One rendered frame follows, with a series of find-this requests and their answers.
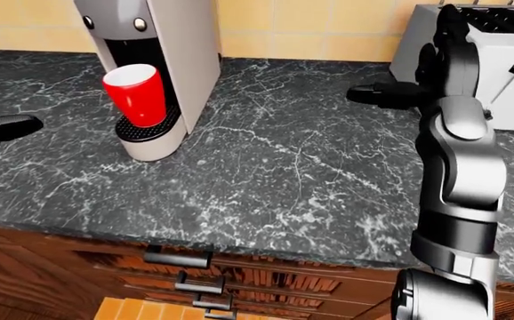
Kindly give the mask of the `white toaster black slots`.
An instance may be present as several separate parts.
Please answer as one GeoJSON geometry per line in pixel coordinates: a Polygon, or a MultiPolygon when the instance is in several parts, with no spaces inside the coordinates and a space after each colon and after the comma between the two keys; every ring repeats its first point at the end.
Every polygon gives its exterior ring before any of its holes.
{"type": "Polygon", "coordinates": [[[460,4],[470,26],[467,35],[478,49],[476,98],[489,111],[496,130],[514,131],[514,6],[460,4]]]}

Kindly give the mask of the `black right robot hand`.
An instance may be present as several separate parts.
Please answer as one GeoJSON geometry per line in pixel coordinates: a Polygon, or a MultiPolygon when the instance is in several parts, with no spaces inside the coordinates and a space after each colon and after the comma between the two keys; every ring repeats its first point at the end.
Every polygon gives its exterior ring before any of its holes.
{"type": "Polygon", "coordinates": [[[453,4],[418,4],[390,65],[394,83],[350,87],[348,100],[379,108],[421,108],[446,96],[474,97],[478,87],[476,45],[470,26],[453,4]]]}

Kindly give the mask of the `red mug white inside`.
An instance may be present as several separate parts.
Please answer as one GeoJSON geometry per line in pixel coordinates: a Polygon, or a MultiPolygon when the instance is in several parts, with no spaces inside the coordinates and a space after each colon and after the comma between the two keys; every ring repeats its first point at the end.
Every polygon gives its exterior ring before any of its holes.
{"type": "Polygon", "coordinates": [[[109,71],[102,84],[113,103],[136,127],[153,127],[166,117],[165,90],[154,66],[132,64],[109,71]]]}

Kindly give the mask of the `brown wooden drawer cabinet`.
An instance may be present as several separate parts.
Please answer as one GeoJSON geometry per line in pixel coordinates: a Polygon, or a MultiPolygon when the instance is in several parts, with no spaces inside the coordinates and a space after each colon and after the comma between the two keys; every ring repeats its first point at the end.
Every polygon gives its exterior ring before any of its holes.
{"type": "Polygon", "coordinates": [[[174,289],[180,271],[190,284],[233,295],[243,314],[289,320],[373,320],[390,313],[397,271],[260,255],[213,253],[208,269],[145,263],[148,244],[57,236],[0,228],[0,297],[60,320],[91,319],[103,298],[135,298],[194,307],[196,293],[174,289]]]}

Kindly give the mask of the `grey capsule coffee machine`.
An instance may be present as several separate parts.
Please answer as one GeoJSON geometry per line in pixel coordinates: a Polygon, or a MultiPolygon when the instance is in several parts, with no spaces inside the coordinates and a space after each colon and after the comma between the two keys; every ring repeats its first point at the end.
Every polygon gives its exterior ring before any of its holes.
{"type": "Polygon", "coordinates": [[[221,72],[211,0],[74,0],[106,74],[148,64],[159,72],[166,117],[136,127],[124,116],[116,136],[127,154],[154,162],[191,134],[221,72]]]}

